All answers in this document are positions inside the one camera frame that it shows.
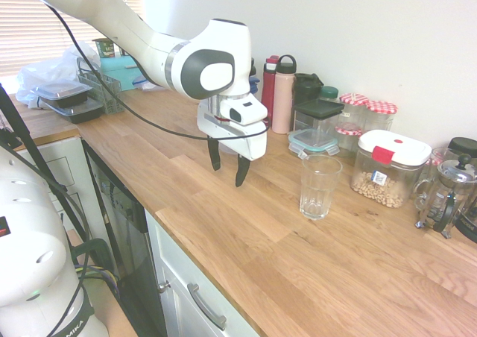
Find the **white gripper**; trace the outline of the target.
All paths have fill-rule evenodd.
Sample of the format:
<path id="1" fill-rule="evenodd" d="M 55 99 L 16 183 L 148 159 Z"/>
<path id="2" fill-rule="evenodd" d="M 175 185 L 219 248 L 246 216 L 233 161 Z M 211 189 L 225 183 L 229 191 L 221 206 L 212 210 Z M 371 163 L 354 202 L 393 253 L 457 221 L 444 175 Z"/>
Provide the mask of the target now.
<path id="1" fill-rule="evenodd" d="M 259 159 L 266 152 L 265 123 L 254 122 L 249 125 L 240 125 L 234 121 L 222 122 L 208 111 L 207 102 L 202 101 L 198 105 L 197 124 L 199 130 L 209 136 L 207 147 L 214 171 L 221 168 L 219 141 L 239 154 L 235 185 L 240 187 L 249 171 L 250 161 Z"/>

